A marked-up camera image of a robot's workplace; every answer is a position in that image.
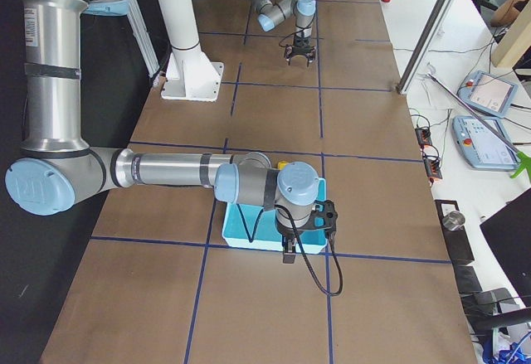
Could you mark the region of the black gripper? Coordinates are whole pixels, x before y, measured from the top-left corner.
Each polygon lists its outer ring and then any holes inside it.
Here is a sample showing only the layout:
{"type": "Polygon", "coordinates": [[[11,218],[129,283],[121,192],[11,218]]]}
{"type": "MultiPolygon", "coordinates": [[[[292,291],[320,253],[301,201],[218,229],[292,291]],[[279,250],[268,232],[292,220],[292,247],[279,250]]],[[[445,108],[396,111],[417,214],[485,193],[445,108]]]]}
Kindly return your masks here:
{"type": "MultiPolygon", "coordinates": [[[[310,224],[310,221],[306,221],[304,224],[300,224],[300,227],[298,227],[298,235],[302,236],[305,232],[305,227],[310,226],[310,224]]],[[[293,264],[295,262],[296,257],[295,245],[292,241],[295,240],[295,233],[293,232],[293,228],[291,227],[291,225],[283,225],[278,219],[275,219],[275,227],[283,237],[285,237],[286,239],[290,239],[283,240],[282,242],[282,263],[293,264]]]]}
{"type": "Polygon", "coordinates": [[[293,44],[285,47],[284,58],[288,65],[291,64],[291,59],[294,56],[304,56],[306,58],[307,67],[315,61],[316,48],[311,46],[309,37],[295,35],[293,44]]]}

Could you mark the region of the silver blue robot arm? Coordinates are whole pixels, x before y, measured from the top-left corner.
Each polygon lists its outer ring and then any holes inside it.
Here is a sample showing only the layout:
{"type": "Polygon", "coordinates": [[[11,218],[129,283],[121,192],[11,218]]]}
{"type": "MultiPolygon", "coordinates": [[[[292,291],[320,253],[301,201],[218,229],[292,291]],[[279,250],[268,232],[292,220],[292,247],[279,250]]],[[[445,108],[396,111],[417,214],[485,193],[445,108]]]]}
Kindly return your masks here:
{"type": "Polygon", "coordinates": [[[316,48],[311,43],[312,27],[316,15],[316,0],[251,0],[257,13],[257,21],[264,32],[269,32],[291,17],[295,17],[295,31],[290,34],[293,42],[283,46],[288,64],[294,57],[304,57],[309,66],[316,58],[316,48]]]}
{"type": "MultiPolygon", "coordinates": [[[[1,0],[1,169],[20,155],[26,99],[21,0],[1,0]]],[[[82,135],[89,143],[123,147],[131,138],[151,81],[126,17],[82,16],[82,135]]],[[[77,260],[104,194],[60,215],[40,217],[1,191],[1,269],[32,270],[77,260]]]]}

